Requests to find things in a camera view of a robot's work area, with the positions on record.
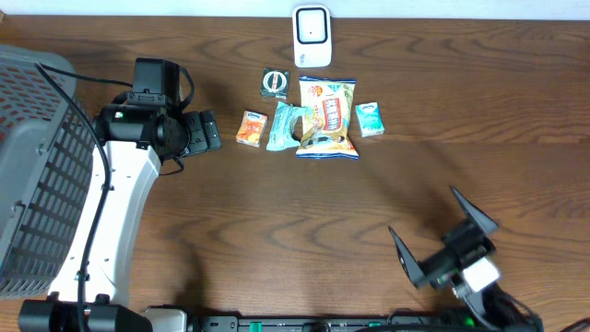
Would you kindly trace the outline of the yellow snack bag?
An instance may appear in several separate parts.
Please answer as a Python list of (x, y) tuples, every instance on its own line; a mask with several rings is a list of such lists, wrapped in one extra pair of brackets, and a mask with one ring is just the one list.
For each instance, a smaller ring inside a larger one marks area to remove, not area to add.
[(300, 159), (352, 159), (359, 153), (348, 138), (354, 78), (300, 76), (302, 116)]

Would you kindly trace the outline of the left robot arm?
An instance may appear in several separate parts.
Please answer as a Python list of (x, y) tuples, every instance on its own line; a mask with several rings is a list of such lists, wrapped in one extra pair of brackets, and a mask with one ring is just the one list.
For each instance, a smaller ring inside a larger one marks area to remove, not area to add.
[(115, 105), (96, 121), (100, 143), (77, 231), (44, 300), (26, 300), (22, 331), (198, 331), (182, 307), (128, 307), (131, 256), (149, 191), (165, 158), (219, 148), (211, 111), (177, 113), (163, 107)]

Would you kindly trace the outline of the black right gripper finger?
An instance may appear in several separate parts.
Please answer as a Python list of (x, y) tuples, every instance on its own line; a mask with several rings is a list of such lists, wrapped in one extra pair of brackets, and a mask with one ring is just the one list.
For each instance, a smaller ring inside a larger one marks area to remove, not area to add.
[(464, 211), (466, 218), (478, 226), (485, 235), (490, 235), (499, 229), (499, 224), (496, 221), (467, 200), (458, 189), (454, 186), (451, 186), (450, 189), (460, 208)]
[(395, 230), (389, 226), (393, 240), (395, 242), (395, 249), (397, 251), (398, 260), (404, 269), (409, 281), (417, 288), (424, 286), (426, 282), (425, 275), (419, 266), (419, 262), (415, 259), (413, 254), (409, 251), (403, 240), (395, 232)]

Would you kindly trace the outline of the teal tissue pack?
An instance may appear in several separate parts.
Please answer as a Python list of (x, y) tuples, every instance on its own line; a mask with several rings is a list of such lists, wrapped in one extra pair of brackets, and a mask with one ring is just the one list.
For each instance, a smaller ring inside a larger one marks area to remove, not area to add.
[(358, 104), (355, 108), (362, 137), (379, 136), (384, 133), (384, 124), (377, 102)]

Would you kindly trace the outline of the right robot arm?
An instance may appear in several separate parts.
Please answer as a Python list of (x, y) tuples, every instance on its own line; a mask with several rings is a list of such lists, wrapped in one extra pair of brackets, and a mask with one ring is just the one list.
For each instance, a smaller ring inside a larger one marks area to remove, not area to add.
[(488, 331), (542, 331), (542, 320), (499, 285), (502, 276), (490, 257), (496, 247), (490, 236), (499, 224), (472, 204), (455, 187), (451, 191), (465, 219), (442, 237), (443, 249), (417, 260), (392, 227), (401, 267), (411, 284), (450, 289), (479, 325)]

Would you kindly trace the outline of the dark green round-logo packet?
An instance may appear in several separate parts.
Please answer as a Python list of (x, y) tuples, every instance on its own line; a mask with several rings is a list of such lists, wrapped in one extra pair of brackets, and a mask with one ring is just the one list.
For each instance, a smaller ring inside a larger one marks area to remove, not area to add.
[(260, 88), (261, 96), (285, 100), (289, 94), (289, 77), (288, 70), (265, 68)]

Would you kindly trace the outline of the grey plastic basket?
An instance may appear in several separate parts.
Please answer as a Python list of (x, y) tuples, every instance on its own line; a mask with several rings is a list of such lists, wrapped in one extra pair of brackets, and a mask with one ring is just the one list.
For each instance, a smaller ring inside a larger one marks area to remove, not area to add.
[(1, 48), (1, 296), (43, 295), (74, 240), (94, 143), (56, 91), (76, 96), (54, 53)]

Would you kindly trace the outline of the orange tissue pack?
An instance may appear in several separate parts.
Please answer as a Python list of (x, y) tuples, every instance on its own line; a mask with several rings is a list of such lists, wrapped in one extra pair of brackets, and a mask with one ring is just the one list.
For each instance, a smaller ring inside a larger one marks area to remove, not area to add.
[(236, 141), (247, 146), (259, 148), (266, 124), (267, 116), (265, 114), (245, 111), (241, 126), (236, 134)]

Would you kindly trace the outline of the light teal snack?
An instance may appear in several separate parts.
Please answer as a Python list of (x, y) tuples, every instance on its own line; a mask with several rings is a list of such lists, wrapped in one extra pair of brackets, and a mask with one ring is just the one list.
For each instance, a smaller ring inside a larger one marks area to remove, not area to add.
[(298, 119), (302, 118), (307, 112), (306, 107), (297, 107), (279, 101), (266, 149), (268, 151), (281, 151), (298, 147), (301, 142), (294, 137), (295, 125)]

